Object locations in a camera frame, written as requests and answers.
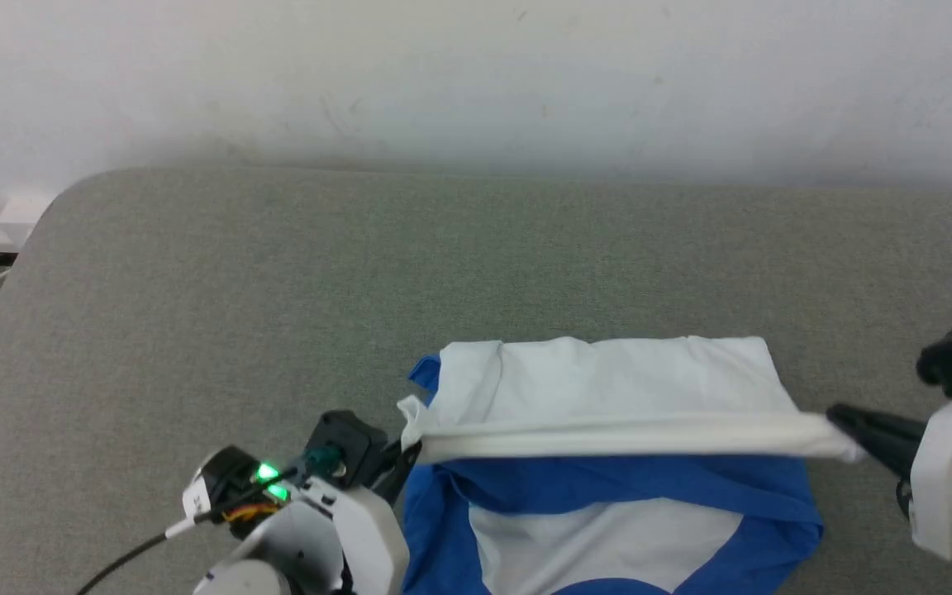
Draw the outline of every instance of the green led light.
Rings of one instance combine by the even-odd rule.
[[[270,479],[277,478],[278,470],[266,463],[260,463],[259,469],[256,469],[256,478]]]
[[[269,464],[261,463],[259,469],[256,469],[256,479],[257,481],[264,482],[267,479],[277,478],[278,470],[269,466]],[[271,496],[278,498],[280,501],[288,500],[288,490],[284,486],[273,485],[267,486],[267,491],[271,493]]]
[[[267,491],[271,493],[271,496],[276,497],[281,501],[288,500],[288,490],[284,489],[283,486],[269,486]]]

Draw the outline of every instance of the white label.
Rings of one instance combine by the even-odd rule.
[[[190,483],[189,487],[182,492],[182,509],[185,509],[186,516],[190,519],[200,515],[201,512],[211,511],[212,499],[208,497],[204,478],[197,478],[196,482]]]

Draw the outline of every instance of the teal connector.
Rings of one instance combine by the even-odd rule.
[[[344,453],[332,445],[324,445],[310,449],[303,453],[303,464],[307,466],[307,474],[317,475],[320,478],[331,478],[340,475],[344,466]]]

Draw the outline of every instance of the cloth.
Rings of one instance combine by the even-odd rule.
[[[434,462],[408,483],[412,594],[770,593],[820,541],[796,457],[540,456],[540,426],[594,421],[590,445],[627,416],[754,417],[766,452],[809,455],[817,444],[832,444],[818,455],[860,452],[831,431],[793,440],[787,419],[816,426],[817,416],[798,413],[759,338],[452,343],[411,378],[431,403],[404,436],[431,438],[426,460]],[[479,428],[492,428],[486,444],[506,441],[510,457],[436,452],[437,436]],[[688,443],[702,444],[699,452],[736,452],[735,436],[698,433]]]

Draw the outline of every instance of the black cable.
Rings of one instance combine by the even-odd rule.
[[[264,481],[258,483],[252,483],[252,487],[242,493],[241,496],[235,497],[233,500],[224,502],[219,506],[215,506],[211,509],[211,511],[202,512],[200,515],[194,516],[193,524],[199,525],[205,521],[214,519],[216,516],[221,516],[223,512],[230,511],[231,508],[238,508],[238,506],[245,504],[245,502],[249,501],[251,498],[259,496],[262,491],[267,489],[269,486],[283,481],[283,479],[291,478],[293,475],[298,474],[298,472],[299,470],[295,467],[290,467],[281,472],[281,474],[276,475],[274,478],[264,479]],[[135,549],[128,551],[127,554],[123,554],[120,558],[116,558],[112,564],[105,566],[105,569],[103,569],[102,572],[94,575],[94,578],[87,581],[87,584],[84,584],[83,587],[76,592],[76,595],[87,595],[87,593],[90,593],[91,588],[96,587],[98,583],[101,583],[103,580],[105,580],[106,576],[116,572],[120,566],[127,564],[127,562],[132,561],[134,558],[139,557],[148,550],[154,549],[154,547],[159,545],[159,543],[163,543],[165,541],[167,541],[166,532],[162,532],[162,534],[144,541],[142,545],[139,545]]]
[[[130,562],[134,558],[146,553],[147,550],[152,550],[152,547],[155,545],[165,541],[167,541],[167,535],[164,534],[159,534],[155,538],[146,540],[144,543],[142,543],[142,545],[137,546],[134,550],[130,550],[127,554],[123,554],[120,558],[117,558],[117,561],[105,566],[105,569],[103,569],[102,572],[94,575],[94,578],[87,581],[87,584],[84,584],[83,588],[80,588],[80,590],[76,592],[76,595],[87,595],[87,593],[90,593],[91,588],[94,588],[96,584],[101,583],[106,576],[116,572],[120,566],[127,564],[127,562]]]

